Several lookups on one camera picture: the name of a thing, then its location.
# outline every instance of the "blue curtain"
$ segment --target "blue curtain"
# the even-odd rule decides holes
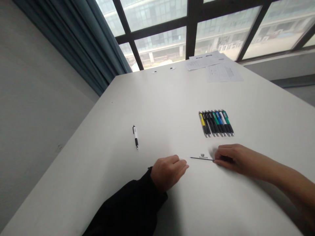
[[[14,2],[99,96],[132,72],[95,0]]]

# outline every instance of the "white table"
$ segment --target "white table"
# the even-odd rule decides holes
[[[81,235],[107,198],[173,154],[190,168],[169,192],[156,235],[300,235],[251,180],[187,158],[240,143],[315,182],[315,108],[237,68],[243,82],[207,83],[204,68],[188,72],[184,62],[117,76],[1,236]],[[226,110],[235,137],[205,138],[198,111],[206,109]]]

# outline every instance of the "person's left hand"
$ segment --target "person's left hand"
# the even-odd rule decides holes
[[[173,187],[189,168],[187,161],[179,160],[178,155],[160,158],[154,164],[151,178],[160,192]]]

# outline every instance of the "finger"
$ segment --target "finger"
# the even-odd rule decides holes
[[[225,144],[225,145],[220,145],[219,148],[235,148],[237,146],[240,146],[240,144]]]
[[[235,164],[232,164],[232,163],[229,163],[229,162],[226,162],[226,161],[215,160],[214,163],[219,165],[219,166],[222,166],[224,168],[227,168],[229,170],[233,170],[233,171],[237,170],[237,166]]]
[[[186,170],[189,168],[189,165],[185,165],[175,176],[175,183],[185,174]]]
[[[174,164],[174,163],[176,163],[176,162],[179,161],[179,157],[178,157],[178,155],[166,157],[166,158],[165,158],[165,161],[167,161],[168,163]]]
[[[219,160],[221,156],[227,156],[231,158],[236,157],[235,149],[234,148],[225,148],[225,147],[220,147],[216,153],[214,154],[215,160]]]
[[[186,160],[180,160],[173,165],[173,168],[177,171],[181,170],[187,164]]]

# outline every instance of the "window pane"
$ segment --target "window pane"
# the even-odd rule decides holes
[[[124,54],[125,58],[127,59],[128,64],[130,65],[133,72],[139,71],[139,66],[136,62],[135,56],[131,50],[129,43],[119,44],[122,53]]]
[[[187,15],[187,0],[120,0],[131,31]]]
[[[281,0],[270,5],[244,59],[290,50],[315,20],[314,0]]]
[[[219,51],[236,60],[260,7],[198,23],[195,56]]]
[[[111,29],[113,35],[119,36],[125,34],[124,28],[120,22],[113,0],[96,0],[101,9],[104,18]]]
[[[305,47],[315,45],[315,35],[304,45]]]
[[[186,58],[186,26],[135,40],[144,69]]]

